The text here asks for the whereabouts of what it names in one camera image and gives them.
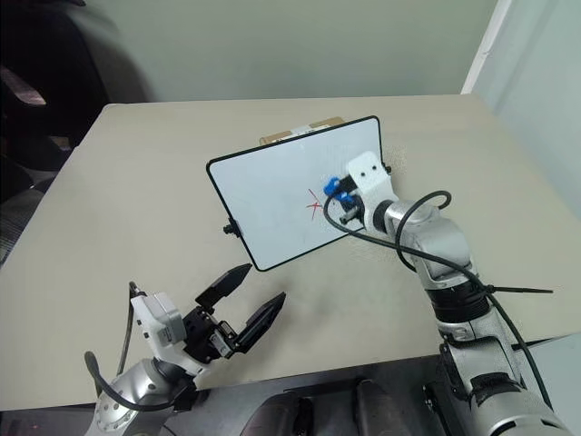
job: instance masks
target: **floor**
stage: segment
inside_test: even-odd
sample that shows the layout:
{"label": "floor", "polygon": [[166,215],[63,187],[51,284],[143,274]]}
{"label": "floor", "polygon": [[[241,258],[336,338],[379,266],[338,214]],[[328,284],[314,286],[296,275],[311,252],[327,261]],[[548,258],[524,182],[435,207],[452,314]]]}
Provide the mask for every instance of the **floor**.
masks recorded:
{"label": "floor", "polygon": [[[352,391],[348,388],[357,379],[370,378],[392,396],[410,434],[443,435],[437,416],[424,405],[421,389],[425,382],[435,379],[436,363],[437,358],[430,356],[218,388],[211,390],[201,405],[172,416],[166,425],[177,436],[239,436],[263,401],[293,389],[313,400],[315,435],[356,436]],[[82,435],[92,416],[91,405],[7,411],[0,435]],[[166,429],[159,434],[172,435]]]}

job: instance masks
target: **black whiteboard frame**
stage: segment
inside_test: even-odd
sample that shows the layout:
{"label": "black whiteboard frame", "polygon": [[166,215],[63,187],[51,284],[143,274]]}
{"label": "black whiteboard frame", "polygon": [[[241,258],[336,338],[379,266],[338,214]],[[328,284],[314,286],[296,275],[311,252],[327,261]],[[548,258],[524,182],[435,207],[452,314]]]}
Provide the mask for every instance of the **black whiteboard frame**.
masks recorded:
{"label": "black whiteboard frame", "polygon": [[[226,209],[226,213],[228,214],[228,217],[230,218],[230,220],[234,221],[238,225],[238,222],[236,221],[236,219],[234,218],[234,216],[230,212],[230,209],[228,208],[228,204],[226,204],[226,202],[224,201],[224,197],[222,196],[222,193],[220,192],[220,189],[218,188],[218,185],[216,184],[216,181],[212,177],[212,173],[210,172],[210,167],[212,166],[212,164],[215,164],[215,163],[220,162],[220,161],[225,161],[227,159],[231,159],[232,157],[240,156],[242,154],[254,153],[254,152],[258,152],[260,150],[264,150],[265,148],[271,148],[271,147],[276,147],[278,145],[287,144],[287,143],[290,143],[292,141],[297,141],[297,140],[306,138],[308,136],[313,136],[315,134],[324,134],[325,132],[329,132],[331,130],[340,129],[341,127],[345,127],[346,125],[351,125],[351,124],[356,124],[356,123],[362,123],[364,121],[368,121],[368,120],[371,120],[371,119],[376,120],[377,123],[378,123],[379,160],[383,163],[383,143],[381,142],[381,123],[379,122],[379,118],[376,115],[370,115],[370,116],[366,116],[364,118],[359,118],[357,120],[349,121],[347,123],[343,123],[343,124],[339,124],[339,125],[333,125],[332,127],[328,127],[326,129],[317,130],[315,132],[310,132],[310,133],[307,133],[307,134],[300,134],[299,136],[295,136],[295,137],[292,137],[292,138],[289,138],[289,139],[284,139],[284,140],[278,141],[278,142],[276,142],[274,144],[259,145],[258,147],[254,147],[254,148],[251,148],[251,149],[248,149],[248,150],[243,150],[243,151],[236,152],[236,153],[232,153],[232,154],[226,154],[226,155],[221,156],[221,157],[216,157],[214,159],[211,159],[206,164],[206,173],[208,174],[208,177],[210,177],[210,181],[212,182],[212,185],[213,185],[214,189],[216,190],[216,193],[220,197],[220,201],[222,202],[222,205],[224,206],[224,209]],[[242,235],[240,236],[240,240],[242,241],[242,244],[244,245],[244,249],[246,250],[246,253],[248,253],[248,255],[251,257],[252,263],[254,264],[254,268],[256,268],[258,271],[264,273],[264,272],[267,272],[267,271],[269,271],[269,270],[271,270],[273,268],[276,268],[278,266],[281,266],[281,265],[283,265],[285,263],[288,263],[290,261],[294,261],[295,259],[298,259],[299,257],[304,256],[305,254],[314,252],[315,250],[319,250],[319,248],[324,247],[326,245],[329,245],[330,243],[334,243],[335,241],[338,241],[339,239],[344,238],[345,236],[348,236],[348,235],[345,233],[342,236],[338,236],[337,238],[335,238],[335,239],[333,239],[333,240],[331,240],[331,241],[329,241],[327,243],[324,243],[322,245],[319,245],[319,246],[317,246],[315,248],[311,248],[310,250],[308,250],[308,251],[306,251],[304,253],[297,254],[296,256],[291,257],[290,259],[287,259],[286,261],[283,261],[281,263],[277,263],[277,264],[272,265],[271,267],[265,268],[263,270],[258,267],[256,261],[254,260],[254,256],[252,256],[252,252],[251,252],[250,248],[248,248],[248,245],[246,244],[246,241],[244,241],[244,237]]]}

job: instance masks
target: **black chair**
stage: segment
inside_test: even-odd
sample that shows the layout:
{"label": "black chair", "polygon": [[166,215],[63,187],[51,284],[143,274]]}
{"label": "black chair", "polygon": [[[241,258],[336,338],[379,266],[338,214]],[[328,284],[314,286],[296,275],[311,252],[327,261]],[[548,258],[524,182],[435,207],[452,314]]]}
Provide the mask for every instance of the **black chair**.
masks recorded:
{"label": "black chair", "polygon": [[84,39],[62,11],[2,3],[2,112],[7,156],[57,171],[108,103]]}

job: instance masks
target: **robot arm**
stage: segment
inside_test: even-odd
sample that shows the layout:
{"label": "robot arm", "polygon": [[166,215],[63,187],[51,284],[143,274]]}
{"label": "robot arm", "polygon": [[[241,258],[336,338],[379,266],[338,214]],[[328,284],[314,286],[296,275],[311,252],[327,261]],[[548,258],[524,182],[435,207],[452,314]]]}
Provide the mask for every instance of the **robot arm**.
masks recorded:
{"label": "robot arm", "polygon": [[199,305],[185,317],[165,293],[148,296],[137,289],[131,305],[154,357],[141,360],[109,384],[94,355],[85,354],[87,368],[103,389],[87,436],[157,435],[174,410],[191,408],[194,379],[209,371],[213,360],[246,353],[269,330],[284,304],[284,292],[263,304],[240,333],[213,317],[214,304],[232,293],[250,268],[245,264],[225,273],[196,298]]}
{"label": "robot arm", "polygon": [[347,173],[325,187],[345,211],[343,225],[358,219],[368,233],[392,243],[400,236],[401,246],[452,261],[463,270],[410,256],[432,302],[444,340],[440,354],[447,382],[468,434],[569,435],[551,409],[525,389],[497,309],[478,278],[470,279],[478,272],[460,229],[430,204],[410,211],[414,203],[393,193],[389,174],[373,153],[350,161]]}

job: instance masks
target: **blue clamp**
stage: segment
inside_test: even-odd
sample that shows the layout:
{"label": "blue clamp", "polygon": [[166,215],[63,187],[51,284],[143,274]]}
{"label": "blue clamp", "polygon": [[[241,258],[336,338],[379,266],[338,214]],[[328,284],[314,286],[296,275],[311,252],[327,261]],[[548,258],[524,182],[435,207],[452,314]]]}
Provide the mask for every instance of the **blue clamp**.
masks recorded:
{"label": "blue clamp", "polygon": [[329,180],[327,185],[323,188],[323,192],[328,197],[333,195],[341,203],[349,203],[349,204],[355,203],[355,200],[353,200],[353,197],[351,197],[348,193],[345,193],[345,192],[336,193],[337,188],[339,188],[339,186],[340,186],[339,177],[331,177],[331,179]]}
{"label": "blue clamp", "polygon": [[340,180],[339,177],[331,177],[327,185],[323,188],[323,192],[328,197],[335,193],[335,190],[339,188]]}

